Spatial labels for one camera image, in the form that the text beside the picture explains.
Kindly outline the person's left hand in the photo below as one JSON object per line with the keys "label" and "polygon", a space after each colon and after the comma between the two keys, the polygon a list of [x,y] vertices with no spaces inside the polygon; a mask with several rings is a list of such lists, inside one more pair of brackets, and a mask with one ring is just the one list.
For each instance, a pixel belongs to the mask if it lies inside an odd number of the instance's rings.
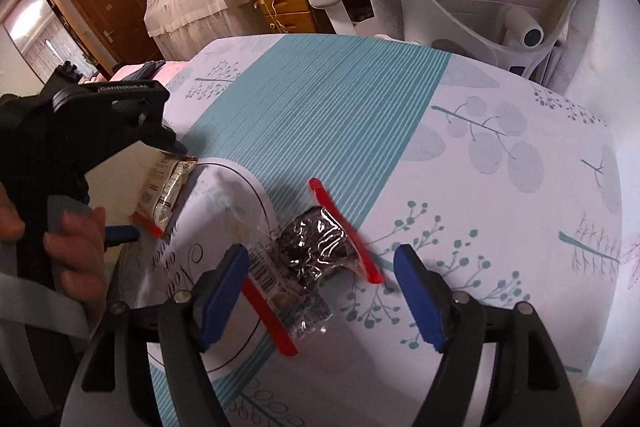
{"label": "person's left hand", "polygon": [[44,250],[64,267],[60,274],[64,293],[82,304],[90,329],[98,325],[106,308],[105,221],[103,207],[85,216],[65,211],[61,232],[43,236]]}

